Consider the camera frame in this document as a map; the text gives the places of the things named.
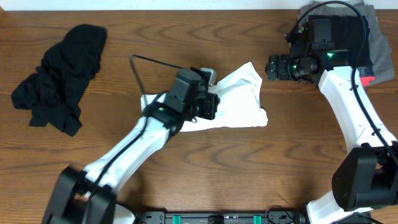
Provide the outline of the white t-shirt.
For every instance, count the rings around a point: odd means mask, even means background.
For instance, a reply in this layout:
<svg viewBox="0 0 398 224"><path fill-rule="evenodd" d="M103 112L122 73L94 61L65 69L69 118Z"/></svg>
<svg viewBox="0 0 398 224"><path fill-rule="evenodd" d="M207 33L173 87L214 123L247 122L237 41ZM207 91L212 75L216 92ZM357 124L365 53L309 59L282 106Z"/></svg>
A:
<svg viewBox="0 0 398 224"><path fill-rule="evenodd" d="M260 104L262 78L251 62L245 63L217 84L209 87L220 99L215 119L197 118L184 122L181 131L202 131L211 128L250 128L267 125L265 109Z"/></svg>

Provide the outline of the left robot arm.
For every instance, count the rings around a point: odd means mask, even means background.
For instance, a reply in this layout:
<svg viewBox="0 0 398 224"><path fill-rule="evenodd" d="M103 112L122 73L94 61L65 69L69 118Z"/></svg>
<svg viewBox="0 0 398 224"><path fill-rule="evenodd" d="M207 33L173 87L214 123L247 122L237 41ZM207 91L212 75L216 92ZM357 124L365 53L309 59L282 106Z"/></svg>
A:
<svg viewBox="0 0 398 224"><path fill-rule="evenodd" d="M133 130L112 150L82 170L65 168L55 184L42 223L134 223L134 212L117 203L124 184L184 122L213 120L220 103L210 93L216 72L181 68L169 91L147 103Z"/></svg>

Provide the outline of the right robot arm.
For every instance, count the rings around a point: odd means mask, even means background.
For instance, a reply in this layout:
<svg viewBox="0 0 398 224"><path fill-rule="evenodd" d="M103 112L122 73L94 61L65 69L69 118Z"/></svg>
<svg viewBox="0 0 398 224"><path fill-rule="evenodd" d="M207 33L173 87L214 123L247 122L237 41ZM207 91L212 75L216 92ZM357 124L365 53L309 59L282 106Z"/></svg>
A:
<svg viewBox="0 0 398 224"><path fill-rule="evenodd" d="M306 204L301 223L371 222L368 212L397 204L397 138L384 126L364 86L369 29L362 17L320 16L285 35L287 55L271 55L270 80L308 82L328 100L347 155L331 190Z"/></svg>

